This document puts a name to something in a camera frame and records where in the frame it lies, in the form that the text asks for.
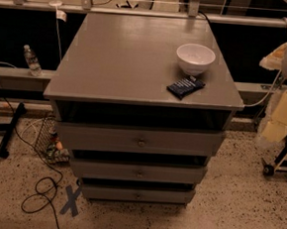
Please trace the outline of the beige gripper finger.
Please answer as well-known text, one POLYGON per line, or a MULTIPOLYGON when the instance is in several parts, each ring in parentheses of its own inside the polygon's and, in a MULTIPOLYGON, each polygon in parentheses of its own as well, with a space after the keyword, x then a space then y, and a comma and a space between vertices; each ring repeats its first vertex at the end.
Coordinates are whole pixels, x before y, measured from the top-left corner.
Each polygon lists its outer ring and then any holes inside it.
POLYGON ((280 142, 287 137, 287 90, 281 94, 280 100, 267 117, 261 136, 270 143, 280 142))
POLYGON ((259 65, 260 67, 271 69, 271 70, 280 70, 281 63, 284 58, 284 51, 287 48, 287 43, 283 43, 273 52, 269 53, 266 57, 264 57, 259 65))

